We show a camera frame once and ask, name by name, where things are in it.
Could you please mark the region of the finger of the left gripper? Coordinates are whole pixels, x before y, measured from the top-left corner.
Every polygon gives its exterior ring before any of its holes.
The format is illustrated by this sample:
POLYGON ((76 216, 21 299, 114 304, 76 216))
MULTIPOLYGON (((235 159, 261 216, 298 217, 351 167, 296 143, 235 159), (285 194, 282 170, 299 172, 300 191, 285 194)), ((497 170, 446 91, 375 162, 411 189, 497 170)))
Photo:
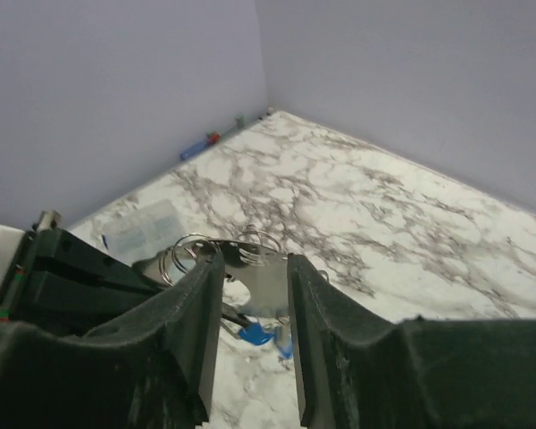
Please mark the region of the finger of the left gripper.
POLYGON ((54 335, 83 335, 159 291, 97 288, 32 271, 15 309, 15 319, 54 335))
POLYGON ((32 271, 54 274, 65 281, 114 290, 160 290, 157 282, 90 246, 70 232, 37 232, 32 271))

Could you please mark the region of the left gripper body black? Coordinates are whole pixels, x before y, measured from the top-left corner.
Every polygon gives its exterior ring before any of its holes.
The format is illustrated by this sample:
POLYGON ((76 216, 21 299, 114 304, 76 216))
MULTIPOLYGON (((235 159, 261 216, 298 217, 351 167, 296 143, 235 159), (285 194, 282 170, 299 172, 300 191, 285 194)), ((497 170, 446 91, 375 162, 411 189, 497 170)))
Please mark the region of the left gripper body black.
POLYGON ((62 216, 55 210, 42 211, 29 231, 0 225, 0 322, 14 315, 29 280, 43 231, 59 227, 62 216))

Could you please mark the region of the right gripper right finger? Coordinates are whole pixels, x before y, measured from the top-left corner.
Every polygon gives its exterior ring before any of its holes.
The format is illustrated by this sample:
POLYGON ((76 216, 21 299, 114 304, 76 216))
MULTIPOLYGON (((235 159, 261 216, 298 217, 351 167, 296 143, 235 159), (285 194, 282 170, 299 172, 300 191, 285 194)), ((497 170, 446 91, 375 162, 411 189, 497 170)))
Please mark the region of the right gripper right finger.
POLYGON ((305 428, 536 428, 536 320, 394 324, 288 258, 305 428))

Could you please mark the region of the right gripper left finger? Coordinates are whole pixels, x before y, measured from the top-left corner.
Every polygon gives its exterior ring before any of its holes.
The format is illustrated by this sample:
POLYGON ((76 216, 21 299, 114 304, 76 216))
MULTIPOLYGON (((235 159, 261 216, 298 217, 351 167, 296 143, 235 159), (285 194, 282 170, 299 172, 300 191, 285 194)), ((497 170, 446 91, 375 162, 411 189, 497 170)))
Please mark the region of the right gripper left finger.
POLYGON ((0 428, 194 428, 211 415, 224 261, 81 337, 0 323, 0 428))

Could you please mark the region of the metal keyring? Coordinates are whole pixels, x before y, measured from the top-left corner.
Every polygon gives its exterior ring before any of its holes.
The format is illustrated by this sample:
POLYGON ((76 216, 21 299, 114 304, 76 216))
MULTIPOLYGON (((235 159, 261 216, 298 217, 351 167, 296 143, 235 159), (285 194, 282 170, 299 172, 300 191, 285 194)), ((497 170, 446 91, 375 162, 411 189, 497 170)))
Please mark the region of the metal keyring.
POLYGON ((197 262, 219 250, 209 235, 191 232, 181 236, 157 257, 157 279, 165 287, 173 286, 197 262))

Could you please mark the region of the silver protractor key organizer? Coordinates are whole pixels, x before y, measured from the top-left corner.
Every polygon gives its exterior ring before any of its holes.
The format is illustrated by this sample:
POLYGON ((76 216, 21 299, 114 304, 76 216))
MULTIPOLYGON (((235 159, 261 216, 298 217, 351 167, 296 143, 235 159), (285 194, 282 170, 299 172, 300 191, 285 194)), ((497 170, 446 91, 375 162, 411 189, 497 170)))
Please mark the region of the silver protractor key organizer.
MULTIPOLYGON (((240 282, 248 290, 249 299, 237 308, 239 313, 273 319, 289 314, 288 256, 281 248, 236 239, 213 239, 213 241, 219 246, 219 250, 208 257, 221 254, 225 274, 232 280, 240 282)), ((133 263, 132 268, 165 288, 157 279, 157 257, 160 252, 154 257, 133 263)))

